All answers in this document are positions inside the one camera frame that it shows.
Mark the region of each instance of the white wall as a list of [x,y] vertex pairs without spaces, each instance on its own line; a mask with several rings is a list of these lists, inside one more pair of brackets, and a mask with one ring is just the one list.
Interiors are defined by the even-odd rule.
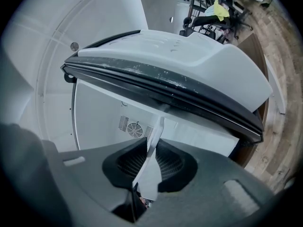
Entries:
[[34,89],[20,126],[54,141],[60,151],[76,149],[72,85],[60,70],[73,54],[70,44],[81,49],[136,29],[147,29],[141,0],[25,0],[1,38],[8,59]]
[[188,16],[189,5],[183,2],[177,2],[174,16],[174,34],[179,34],[183,30],[183,20]]
[[148,28],[173,33],[173,23],[169,21],[175,14],[177,0],[141,0]]

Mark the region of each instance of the white panel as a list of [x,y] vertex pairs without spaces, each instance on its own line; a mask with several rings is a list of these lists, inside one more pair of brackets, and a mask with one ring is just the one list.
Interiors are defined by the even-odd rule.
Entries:
[[33,88],[22,78],[4,51],[0,51],[0,122],[18,123],[30,98]]
[[96,42],[96,35],[102,26],[102,18],[98,16],[98,8],[95,0],[90,0],[79,13],[72,18],[68,29],[63,35],[62,40],[66,38],[77,42],[80,49]]
[[[128,108],[131,109],[129,112],[125,107],[121,107],[121,101],[128,104]],[[224,156],[229,156],[238,142],[238,139],[225,128],[212,121],[183,112],[177,117],[170,114],[171,112],[159,111],[81,80],[77,82],[75,120],[81,149],[130,140],[127,133],[118,128],[120,116],[124,114],[151,126],[155,126],[158,117],[163,116],[165,122],[161,138],[179,141]]]
[[[142,30],[99,48],[83,49],[78,55],[124,59],[164,68],[211,86],[251,112],[272,93],[265,76],[243,51],[199,33],[182,37]],[[132,71],[140,73],[136,66]]]
[[71,120],[71,93],[48,94],[44,100],[49,140],[59,151],[77,150]]

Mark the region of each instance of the black edge trim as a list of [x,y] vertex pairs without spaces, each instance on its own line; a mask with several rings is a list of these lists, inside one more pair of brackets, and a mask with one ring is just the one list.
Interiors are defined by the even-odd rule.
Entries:
[[125,32],[125,33],[121,33],[121,34],[118,34],[118,35],[113,35],[113,36],[110,36],[106,39],[103,39],[103,40],[99,40],[95,43],[92,43],[86,47],[84,47],[84,49],[88,49],[88,48],[96,48],[96,47],[99,47],[103,44],[106,44],[108,42],[111,42],[113,40],[116,40],[116,39],[119,39],[119,38],[122,38],[122,37],[125,37],[125,36],[128,36],[128,35],[134,35],[134,34],[138,34],[140,33],[141,30],[134,30],[134,31],[130,31],[130,32]]
[[183,164],[182,168],[177,171],[176,174],[158,184],[158,192],[180,191],[194,178],[198,170],[198,164],[189,153],[166,143],[162,139],[159,140],[156,147],[156,155],[157,151],[160,151],[161,148],[164,148],[166,151],[170,151],[173,154],[177,154]]
[[69,58],[65,62],[68,66],[86,67],[91,68],[91,70],[104,71],[108,74],[114,74],[118,71],[133,75],[138,79],[148,79],[157,83],[154,84],[154,87],[162,87],[162,89],[165,89],[165,85],[174,87],[176,91],[171,92],[174,95],[177,92],[184,92],[183,97],[187,95],[185,97],[191,97],[192,100],[194,98],[199,103],[203,101],[203,104],[208,105],[208,107],[216,107],[217,111],[221,111],[221,113],[224,111],[228,117],[240,121],[255,131],[262,132],[264,130],[260,119],[232,98],[204,83],[178,73],[134,61],[102,57]]
[[77,78],[75,78],[75,77],[70,78],[66,73],[64,74],[64,80],[67,83],[76,83],[77,82]]
[[159,84],[157,82],[154,81],[150,81],[150,80],[146,80],[144,78],[138,78],[134,75],[128,75],[125,73],[121,73],[118,71],[109,71],[107,69],[101,69],[99,71],[95,71],[93,69],[87,69],[87,68],[80,68],[80,67],[74,67],[74,66],[68,66],[69,68],[75,68],[75,69],[80,69],[80,70],[84,70],[84,71],[89,71],[92,73],[96,73],[99,75],[104,75],[107,77],[111,77],[111,78],[115,78],[115,79],[119,79],[122,80],[124,82],[128,82],[131,83],[133,85],[137,85],[143,88],[147,88],[153,91],[157,91],[159,93],[165,94],[169,97],[175,98],[175,99],[180,99],[184,102],[187,102],[189,104],[195,105],[197,107],[200,107],[202,109],[208,110],[212,113],[215,114],[219,114],[221,117],[230,117],[232,118],[235,122],[238,122],[239,124],[243,124],[245,125],[247,128],[251,129],[252,131],[255,131],[258,134],[262,133],[262,130],[256,128],[254,125],[251,125],[249,122],[246,122],[244,120],[242,120],[241,118],[226,112],[224,109],[213,105],[207,101],[204,101],[203,99],[197,98],[195,96],[192,96],[190,94],[186,94],[184,92],[181,92],[178,89],[169,87],[169,86],[165,86],[163,84]]
[[74,132],[74,138],[76,142],[76,147],[78,150],[80,150],[78,141],[77,141],[77,135],[76,135],[76,128],[75,128],[75,93],[76,93],[76,86],[77,83],[74,83],[72,86],[72,95],[71,95],[71,121],[72,121],[72,130]]
[[163,93],[155,92],[154,90],[149,90],[146,88],[141,88],[137,85],[132,85],[129,82],[124,82],[121,79],[115,79],[109,76],[97,74],[95,72],[90,72],[86,70],[80,70],[75,68],[66,67],[66,72],[71,74],[79,79],[82,79],[88,83],[102,87],[106,90],[112,91],[119,95],[130,98],[134,101],[143,103],[145,105],[158,108],[164,104],[182,109],[185,112],[189,112],[200,117],[209,119],[215,123],[226,127],[231,130],[233,135],[237,135],[237,138],[240,138],[239,133],[248,137],[248,139],[253,143],[259,143],[262,141],[262,134],[255,134],[233,122],[230,122],[224,118],[221,118],[218,115],[214,115],[211,112],[205,111],[197,106],[188,104],[184,101],[181,101],[171,96],[164,95]]

